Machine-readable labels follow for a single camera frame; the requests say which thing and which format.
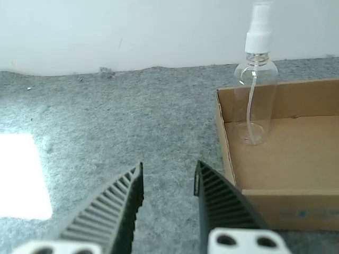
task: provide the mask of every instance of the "cardboard tray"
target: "cardboard tray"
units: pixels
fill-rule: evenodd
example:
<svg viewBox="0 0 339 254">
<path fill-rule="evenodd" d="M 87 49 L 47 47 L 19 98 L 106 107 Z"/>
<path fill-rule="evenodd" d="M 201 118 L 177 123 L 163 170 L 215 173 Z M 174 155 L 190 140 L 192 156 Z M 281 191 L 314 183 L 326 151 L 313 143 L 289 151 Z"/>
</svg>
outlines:
<svg viewBox="0 0 339 254">
<path fill-rule="evenodd" d="M 339 79 L 278 84 L 266 143 L 233 141 L 233 88 L 217 91 L 225 176 L 273 229 L 339 230 Z"/>
</svg>

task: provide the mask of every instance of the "white spray nozzle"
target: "white spray nozzle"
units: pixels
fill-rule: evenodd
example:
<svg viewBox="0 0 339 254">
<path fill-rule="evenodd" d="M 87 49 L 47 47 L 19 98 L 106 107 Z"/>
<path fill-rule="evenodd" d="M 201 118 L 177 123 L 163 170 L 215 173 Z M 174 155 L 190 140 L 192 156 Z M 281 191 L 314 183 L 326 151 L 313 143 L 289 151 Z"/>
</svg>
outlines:
<svg viewBox="0 0 339 254">
<path fill-rule="evenodd" d="M 251 26 L 246 36 L 245 51 L 262 54 L 270 52 L 271 29 L 269 26 L 272 3 L 262 2 L 253 5 Z"/>
</svg>

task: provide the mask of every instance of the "gray carpet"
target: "gray carpet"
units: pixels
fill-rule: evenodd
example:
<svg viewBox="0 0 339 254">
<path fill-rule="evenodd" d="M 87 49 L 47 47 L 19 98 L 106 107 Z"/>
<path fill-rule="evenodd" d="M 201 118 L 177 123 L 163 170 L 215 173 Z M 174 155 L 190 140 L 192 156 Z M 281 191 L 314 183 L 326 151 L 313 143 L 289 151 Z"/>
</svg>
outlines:
<svg viewBox="0 0 339 254">
<path fill-rule="evenodd" d="M 339 58 L 276 65 L 280 80 L 339 76 Z M 0 253 L 48 237 L 98 185 L 138 161 L 144 162 L 145 200 L 132 253 L 198 253 L 193 173 L 198 159 L 222 169 L 215 94 L 231 85 L 234 69 L 113 73 L 103 68 L 98 74 L 62 77 L 0 72 L 0 133 L 33 136 L 52 207 L 49 220 L 1 218 Z M 283 235 L 294 253 L 331 253 L 339 243 L 331 232 Z"/>
</svg>

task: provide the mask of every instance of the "clear plastic bottle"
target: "clear plastic bottle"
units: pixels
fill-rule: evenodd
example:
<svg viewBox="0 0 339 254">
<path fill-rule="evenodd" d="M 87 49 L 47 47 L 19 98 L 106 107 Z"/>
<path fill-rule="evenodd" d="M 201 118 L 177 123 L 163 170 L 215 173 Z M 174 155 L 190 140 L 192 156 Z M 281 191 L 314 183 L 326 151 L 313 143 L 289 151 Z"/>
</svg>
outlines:
<svg viewBox="0 0 339 254">
<path fill-rule="evenodd" d="M 236 68 L 233 105 L 234 137 L 254 146 L 267 140 L 278 70 L 269 59 L 270 3 L 256 3 L 246 37 L 246 61 Z"/>
</svg>

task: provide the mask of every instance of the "screw hole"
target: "screw hole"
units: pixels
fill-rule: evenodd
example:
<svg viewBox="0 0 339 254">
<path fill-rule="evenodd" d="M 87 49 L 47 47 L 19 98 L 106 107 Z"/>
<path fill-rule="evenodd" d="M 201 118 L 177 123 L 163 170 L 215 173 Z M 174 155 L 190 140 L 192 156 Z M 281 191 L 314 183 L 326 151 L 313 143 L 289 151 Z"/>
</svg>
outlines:
<svg viewBox="0 0 339 254">
<path fill-rule="evenodd" d="M 80 250 L 75 254 L 93 254 L 93 252 L 91 250 Z"/>
<path fill-rule="evenodd" d="M 237 244 L 237 242 L 232 237 L 225 235 L 225 234 L 218 236 L 217 242 L 219 244 L 229 245 L 229 246 Z"/>
<path fill-rule="evenodd" d="M 268 248 L 276 248 L 276 243 L 267 237 L 260 237 L 257 240 L 257 243 L 260 246 L 268 247 Z"/>
<path fill-rule="evenodd" d="M 52 254 L 52 253 L 53 250 L 50 247 L 44 247 L 34 252 L 34 254 Z"/>
</svg>

